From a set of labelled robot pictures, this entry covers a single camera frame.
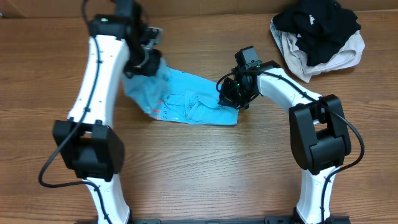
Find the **light blue printed t-shirt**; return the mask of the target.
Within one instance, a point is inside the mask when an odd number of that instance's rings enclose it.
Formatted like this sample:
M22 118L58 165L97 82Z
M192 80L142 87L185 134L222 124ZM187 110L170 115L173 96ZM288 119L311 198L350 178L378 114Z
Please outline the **light blue printed t-shirt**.
M221 106L216 83L160 61L155 76L122 76L124 94L150 117L187 124L234 126L239 111Z

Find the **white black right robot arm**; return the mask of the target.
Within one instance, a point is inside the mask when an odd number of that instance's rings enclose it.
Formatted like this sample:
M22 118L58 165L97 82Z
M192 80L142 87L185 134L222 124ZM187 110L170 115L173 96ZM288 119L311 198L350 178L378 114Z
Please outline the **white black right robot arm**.
M235 54L237 66L216 84L219 104L247 109L255 97L270 98L289 116L292 155L302 169L300 198L291 216L268 216L265 223L349 223L330 212L335 178L351 141L341 101L321 96L291 79L278 63L263 62L249 46Z

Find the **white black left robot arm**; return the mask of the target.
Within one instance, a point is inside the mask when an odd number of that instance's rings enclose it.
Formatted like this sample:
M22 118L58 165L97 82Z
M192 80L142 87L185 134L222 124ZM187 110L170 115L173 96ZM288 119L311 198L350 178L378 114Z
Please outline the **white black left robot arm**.
M114 14L86 19L89 56L80 92L65 121L56 121L55 155L88 187L98 223L132 223L120 181L125 147L113 130L113 114L121 78L139 87L139 97L159 101L161 83L169 79L156 45L162 30L148 26L135 1L117 1Z

